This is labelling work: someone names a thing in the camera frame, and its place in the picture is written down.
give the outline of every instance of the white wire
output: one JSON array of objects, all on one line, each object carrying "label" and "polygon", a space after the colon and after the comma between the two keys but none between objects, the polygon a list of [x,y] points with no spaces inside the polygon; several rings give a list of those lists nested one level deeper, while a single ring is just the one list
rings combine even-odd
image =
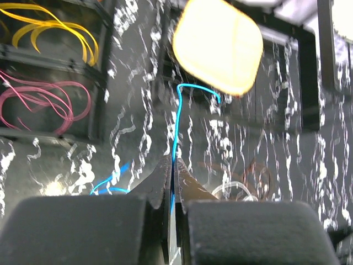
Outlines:
[{"label": "white wire", "polygon": [[224,189],[231,188],[231,187],[242,188],[245,191],[245,193],[247,194],[247,196],[243,199],[243,201],[248,202],[248,201],[253,201],[253,200],[257,201],[258,200],[255,196],[253,196],[251,194],[251,192],[248,190],[248,188],[243,183],[241,183],[239,181],[231,181],[231,182],[224,184],[224,186],[223,186],[223,184],[219,185],[217,188],[215,188],[213,190],[212,195],[215,196],[217,192],[219,192],[220,190],[223,189],[223,187],[224,187]]}]

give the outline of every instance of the glowing light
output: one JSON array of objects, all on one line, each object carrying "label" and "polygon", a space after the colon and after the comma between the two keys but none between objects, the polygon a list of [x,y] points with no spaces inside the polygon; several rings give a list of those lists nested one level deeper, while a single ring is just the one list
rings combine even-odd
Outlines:
[{"label": "glowing light", "polygon": [[349,18],[353,9],[352,0],[335,0],[332,6],[333,27],[338,35],[353,41],[353,31],[351,29]]},{"label": "glowing light", "polygon": [[59,182],[51,182],[44,189],[45,196],[61,196],[65,194],[65,189]]}]

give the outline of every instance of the red wire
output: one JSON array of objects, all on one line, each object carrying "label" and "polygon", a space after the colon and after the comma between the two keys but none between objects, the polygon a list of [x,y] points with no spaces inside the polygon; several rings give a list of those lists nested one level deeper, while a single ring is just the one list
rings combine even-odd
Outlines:
[{"label": "red wire", "polygon": [[[13,87],[6,78],[14,82],[24,84],[26,86]],[[0,95],[0,120],[9,128],[21,130],[20,128],[7,122],[2,115],[3,104],[6,99],[11,97],[18,97],[25,105],[25,107],[32,113],[36,113],[41,109],[43,109],[44,107],[52,107],[53,110],[56,112],[56,114],[63,119],[63,123],[61,124],[61,126],[55,130],[55,133],[58,135],[63,134],[71,127],[74,121],[83,119],[85,116],[87,116],[87,114],[90,111],[91,99],[90,99],[89,91],[85,88],[84,85],[78,82],[62,81],[62,82],[56,82],[56,83],[45,83],[45,82],[25,81],[25,80],[20,80],[20,79],[11,77],[1,70],[0,70],[0,80],[4,82],[3,83],[4,86],[8,87],[8,89],[5,90]],[[74,116],[70,97],[62,88],[67,86],[82,88],[83,90],[85,90],[87,94],[87,106],[85,110],[77,116]],[[52,89],[59,89],[65,95],[66,101],[58,97],[57,95],[51,93],[50,90]],[[26,92],[36,92],[36,94],[41,98],[36,97],[32,94],[27,94]],[[59,101],[59,103],[61,103],[63,107],[58,103],[53,103],[50,100],[50,98],[56,99],[57,101]],[[30,108],[26,101],[35,103],[38,106],[36,106],[35,108]],[[17,118],[17,119],[22,124],[23,127],[25,127],[27,130],[30,131],[29,127],[22,122],[21,118]]]}]

